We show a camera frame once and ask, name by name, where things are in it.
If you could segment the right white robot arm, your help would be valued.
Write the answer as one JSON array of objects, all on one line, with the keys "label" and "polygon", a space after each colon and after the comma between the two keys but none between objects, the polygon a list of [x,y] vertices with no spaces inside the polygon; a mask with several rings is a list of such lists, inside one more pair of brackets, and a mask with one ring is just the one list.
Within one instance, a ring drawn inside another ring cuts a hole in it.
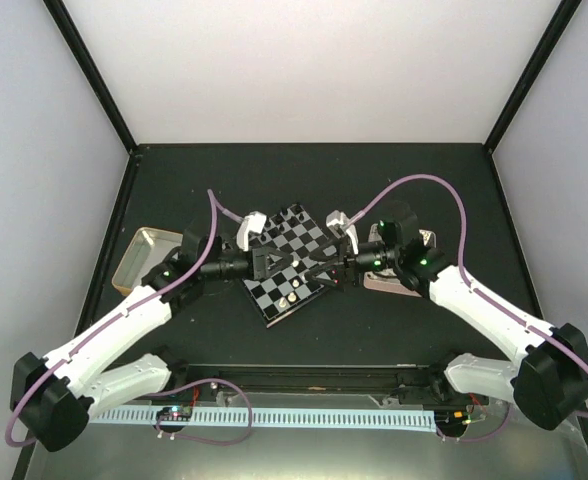
[{"label": "right white robot arm", "polygon": [[428,379],[435,400],[450,403],[468,393],[492,397],[548,431],[573,414],[588,415],[588,345],[578,328],[557,327],[518,309],[426,245],[408,207],[380,219],[378,238],[368,243],[359,242],[341,212],[331,213],[326,224],[334,236],[312,253],[316,265],[305,275],[308,282],[341,289],[390,270],[405,289],[455,314],[503,353],[501,360],[455,356]]}]

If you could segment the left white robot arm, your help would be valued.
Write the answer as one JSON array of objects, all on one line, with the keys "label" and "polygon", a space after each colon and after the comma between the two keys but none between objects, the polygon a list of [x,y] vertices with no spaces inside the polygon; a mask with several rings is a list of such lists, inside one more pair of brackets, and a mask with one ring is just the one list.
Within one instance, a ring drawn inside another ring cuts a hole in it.
[{"label": "left white robot arm", "polygon": [[123,367],[113,361],[197,300],[206,283],[267,280],[293,260],[275,247],[224,248],[219,236],[184,234],[181,245],[92,327],[42,357],[28,352],[15,362],[6,443],[18,446],[12,433],[22,423],[33,442],[56,452],[107,410],[146,395],[181,397],[189,376],[160,355],[145,354]]}]

